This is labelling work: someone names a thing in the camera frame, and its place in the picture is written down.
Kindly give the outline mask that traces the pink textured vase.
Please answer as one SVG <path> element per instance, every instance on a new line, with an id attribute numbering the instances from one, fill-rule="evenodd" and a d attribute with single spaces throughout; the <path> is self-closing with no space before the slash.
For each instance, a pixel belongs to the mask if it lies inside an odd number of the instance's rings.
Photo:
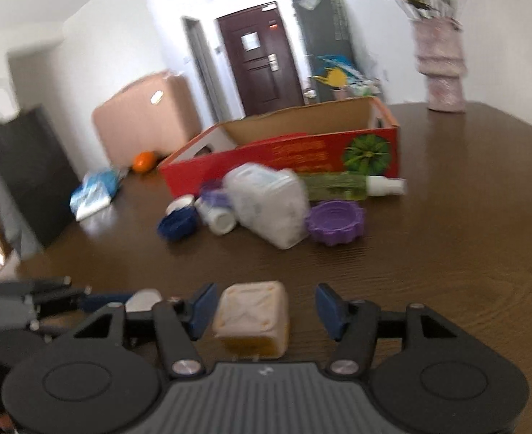
<path id="1" fill-rule="evenodd" d="M 417 70 L 426 79 L 427 107 L 458 114 L 465 111 L 462 78 L 467 73 L 462 33 L 452 19 L 413 22 Z"/>

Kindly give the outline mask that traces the black box at left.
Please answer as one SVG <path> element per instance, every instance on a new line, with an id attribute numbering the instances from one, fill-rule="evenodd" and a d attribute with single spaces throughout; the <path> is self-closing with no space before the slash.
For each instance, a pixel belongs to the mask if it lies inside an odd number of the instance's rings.
<path id="1" fill-rule="evenodd" d="M 40 106 L 0 124 L 0 228 L 21 259 L 55 241 L 75 220 L 80 180 Z"/>

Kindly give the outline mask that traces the white round jar lid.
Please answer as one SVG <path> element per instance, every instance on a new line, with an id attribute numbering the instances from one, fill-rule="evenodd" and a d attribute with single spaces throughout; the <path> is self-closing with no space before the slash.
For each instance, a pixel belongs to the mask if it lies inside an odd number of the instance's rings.
<path id="1" fill-rule="evenodd" d="M 172 200 L 172 202 L 166 207 L 165 215 L 169 216 L 176 210 L 191 209 L 194 207 L 195 196 L 192 194 L 185 194 Z"/>

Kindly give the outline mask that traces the dark blue gear-shaped lid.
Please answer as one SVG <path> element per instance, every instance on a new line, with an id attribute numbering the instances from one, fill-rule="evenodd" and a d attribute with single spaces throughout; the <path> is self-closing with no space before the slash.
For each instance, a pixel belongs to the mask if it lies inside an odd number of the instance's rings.
<path id="1" fill-rule="evenodd" d="M 174 210 L 159 222 L 157 231 L 159 235 L 170 242 L 178 242 L 196 233 L 198 218 L 194 210 Z"/>

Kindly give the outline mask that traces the green spray bottle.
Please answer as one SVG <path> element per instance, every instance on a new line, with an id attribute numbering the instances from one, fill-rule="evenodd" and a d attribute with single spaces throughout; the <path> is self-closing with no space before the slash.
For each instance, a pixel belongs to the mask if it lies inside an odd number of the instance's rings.
<path id="1" fill-rule="evenodd" d="M 311 202 L 364 201 L 368 197 L 402 196 L 406 180 L 358 173 L 299 174 Z"/>

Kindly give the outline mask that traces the dark brown door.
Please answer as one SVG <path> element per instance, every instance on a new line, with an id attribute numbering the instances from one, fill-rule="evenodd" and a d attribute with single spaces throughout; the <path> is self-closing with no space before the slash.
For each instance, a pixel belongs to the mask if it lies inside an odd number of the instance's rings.
<path id="1" fill-rule="evenodd" d="M 217 23 L 246 116 L 304 104 L 292 49 L 276 2 L 221 16 Z"/>

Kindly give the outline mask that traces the blue tissue pack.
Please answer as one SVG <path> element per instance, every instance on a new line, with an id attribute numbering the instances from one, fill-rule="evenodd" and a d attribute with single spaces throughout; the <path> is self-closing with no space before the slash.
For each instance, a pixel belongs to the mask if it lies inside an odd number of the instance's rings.
<path id="1" fill-rule="evenodd" d="M 106 209 L 116 197 L 124 170 L 106 169 L 88 173 L 70 198 L 70 209 L 77 222 Z"/>

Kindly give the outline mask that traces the dark grey refrigerator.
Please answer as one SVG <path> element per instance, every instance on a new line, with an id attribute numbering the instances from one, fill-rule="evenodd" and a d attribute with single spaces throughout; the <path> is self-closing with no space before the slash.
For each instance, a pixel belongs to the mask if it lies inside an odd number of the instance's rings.
<path id="1" fill-rule="evenodd" d="M 323 55 L 342 55 L 359 69 L 351 40 L 349 20 L 342 0 L 291 0 L 295 18 L 302 35 L 306 58 L 310 68 L 310 84 L 316 100 L 336 100 L 329 87 L 313 80 L 316 71 L 322 68 L 317 59 Z"/>

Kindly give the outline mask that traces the cluttered shelf with bags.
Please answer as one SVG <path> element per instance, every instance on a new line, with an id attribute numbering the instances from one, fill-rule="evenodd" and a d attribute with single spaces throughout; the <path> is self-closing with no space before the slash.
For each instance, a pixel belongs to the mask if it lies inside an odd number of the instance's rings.
<path id="1" fill-rule="evenodd" d="M 383 99 L 380 82 L 363 75 L 345 56 L 323 55 L 317 59 L 322 68 L 316 71 L 313 80 L 329 87 L 336 99 L 376 97 Z"/>

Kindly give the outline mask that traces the large white plastic jar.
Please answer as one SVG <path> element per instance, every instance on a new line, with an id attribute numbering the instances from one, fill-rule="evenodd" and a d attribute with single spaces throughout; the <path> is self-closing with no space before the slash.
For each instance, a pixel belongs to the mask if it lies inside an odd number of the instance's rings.
<path id="1" fill-rule="evenodd" d="M 306 238 L 310 204 L 293 170 L 244 163 L 224 176 L 223 187 L 239 223 L 274 247 L 288 250 Z"/>

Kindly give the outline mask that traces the red white lint brush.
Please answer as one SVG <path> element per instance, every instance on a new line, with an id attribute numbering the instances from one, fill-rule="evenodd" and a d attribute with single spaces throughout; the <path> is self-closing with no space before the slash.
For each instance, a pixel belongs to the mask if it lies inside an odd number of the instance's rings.
<path id="1" fill-rule="evenodd" d="M 125 311 L 128 314 L 135 312 L 151 311 L 152 308 L 163 301 L 163 297 L 156 289 L 141 289 L 125 302 Z"/>

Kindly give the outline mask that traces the red cardboard pumpkin box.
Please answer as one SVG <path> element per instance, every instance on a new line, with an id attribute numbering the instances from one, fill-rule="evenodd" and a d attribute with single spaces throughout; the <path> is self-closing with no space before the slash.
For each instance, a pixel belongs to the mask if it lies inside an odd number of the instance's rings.
<path id="1" fill-rule="evenodd" d="M 399 124 L 376 97 L 288 108 L 219 123 L 159 164 L 175 197 L 197 194 L 244 163 L 298 174 L 399 176 Z"/>

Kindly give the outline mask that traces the small white bottle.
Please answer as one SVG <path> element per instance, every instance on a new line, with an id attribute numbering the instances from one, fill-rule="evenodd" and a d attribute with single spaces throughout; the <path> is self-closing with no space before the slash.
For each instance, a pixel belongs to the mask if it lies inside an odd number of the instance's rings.
<path id="1" fill-rule="evenodd" d="M 194 207 L 203 224 L 216 235 L 226 235 L 237 227 L 237 218 L 225 195 L 199 197 Z"/>

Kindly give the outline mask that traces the purple gear-shaped lid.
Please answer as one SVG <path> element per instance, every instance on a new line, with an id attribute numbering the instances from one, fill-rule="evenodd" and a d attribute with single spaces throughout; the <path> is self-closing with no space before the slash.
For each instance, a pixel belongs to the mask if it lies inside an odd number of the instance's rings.
<path id="1" fill-rule="evenodd" d="M 318 243 L 348 244 L 364 234 L 365 210 L 352 201 L 325 201 L 312 207 L 305 224 L 311 238 Z"/>

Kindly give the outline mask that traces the pink suitcase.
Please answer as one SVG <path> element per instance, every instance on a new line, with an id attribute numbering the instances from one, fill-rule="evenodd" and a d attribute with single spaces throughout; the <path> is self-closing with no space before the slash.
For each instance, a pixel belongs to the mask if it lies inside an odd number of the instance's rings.
<path id="1" fill-rule="evenodd" d="M 168 156 L 202 131 L 184 76 L 152 73 L 95 108 L 92 122 L 109 162 L 130 167 L 143 152 Z"/>

